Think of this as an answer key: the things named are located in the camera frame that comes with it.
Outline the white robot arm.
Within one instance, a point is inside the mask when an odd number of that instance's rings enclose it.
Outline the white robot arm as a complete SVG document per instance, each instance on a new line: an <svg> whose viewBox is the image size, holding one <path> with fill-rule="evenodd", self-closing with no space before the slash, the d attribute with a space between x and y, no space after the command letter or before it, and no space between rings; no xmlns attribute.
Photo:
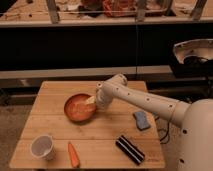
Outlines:
<svg viewBox="0 0 213 171"><path fill-rule="evenodd" d="M123 74L97 83L86 103L107 108L114 98L157 114L181 129L177 171L213 171L213 99L193 103L155 95L127 86Z"/></svg>

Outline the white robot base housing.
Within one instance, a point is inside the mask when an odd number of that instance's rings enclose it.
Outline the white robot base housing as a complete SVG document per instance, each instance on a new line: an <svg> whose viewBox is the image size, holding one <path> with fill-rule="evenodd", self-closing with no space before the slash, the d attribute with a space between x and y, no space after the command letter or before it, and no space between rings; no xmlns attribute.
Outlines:
<svg viewBox="0 0 213 171"><path fill-rule="evenodd" d="M173 54L171 69L177 78L213 77L213 38L176 43Z"/></svg>

